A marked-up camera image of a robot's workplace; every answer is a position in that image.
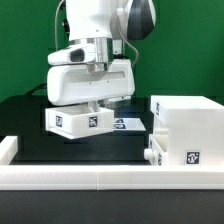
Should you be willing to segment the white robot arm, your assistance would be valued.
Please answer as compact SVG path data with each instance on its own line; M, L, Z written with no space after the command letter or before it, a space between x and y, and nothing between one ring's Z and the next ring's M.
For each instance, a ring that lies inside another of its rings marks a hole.
M54 105L130 96L133 63L118 59L116 41L142 40L154 29L152 0L65 0L69 46L48 56L48 99Z

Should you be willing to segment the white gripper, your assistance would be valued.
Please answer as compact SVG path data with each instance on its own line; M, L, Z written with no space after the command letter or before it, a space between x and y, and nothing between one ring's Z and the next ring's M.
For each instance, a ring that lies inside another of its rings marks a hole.
M63 106L131 96L134 79L129 59L112 59L108 44L75 44L51 53L48 99Z

